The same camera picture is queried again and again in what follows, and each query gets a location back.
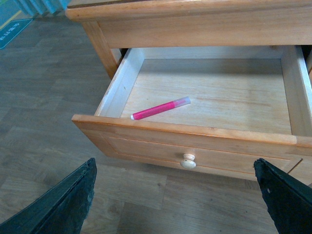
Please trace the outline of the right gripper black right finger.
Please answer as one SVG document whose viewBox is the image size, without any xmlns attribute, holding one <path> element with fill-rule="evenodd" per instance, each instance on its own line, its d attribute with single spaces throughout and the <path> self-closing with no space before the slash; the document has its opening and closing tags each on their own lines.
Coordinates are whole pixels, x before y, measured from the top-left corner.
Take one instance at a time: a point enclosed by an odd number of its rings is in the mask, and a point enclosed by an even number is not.
<svg viewBox="0 0 312 234">
<path fill-rule="evenodd" d="M 253 167 L 277 231 L 280 234 L 310 234 L 312 189 L 262 158 L 256 160 Z"/>
</svg>

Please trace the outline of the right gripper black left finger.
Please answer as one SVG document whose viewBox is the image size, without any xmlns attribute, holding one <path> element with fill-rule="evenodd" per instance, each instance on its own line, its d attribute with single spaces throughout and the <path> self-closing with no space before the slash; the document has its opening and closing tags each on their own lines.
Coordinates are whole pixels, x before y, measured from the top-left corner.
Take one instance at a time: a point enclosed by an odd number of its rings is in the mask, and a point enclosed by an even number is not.
<svg viewBox="0 0 312 234">
<path fill-rule="evenodd" d="M 94 198 L 96 160 L 89 159 L 56 186 L 0 225 L 2 234 L 79 234 Z"/>
</svg>

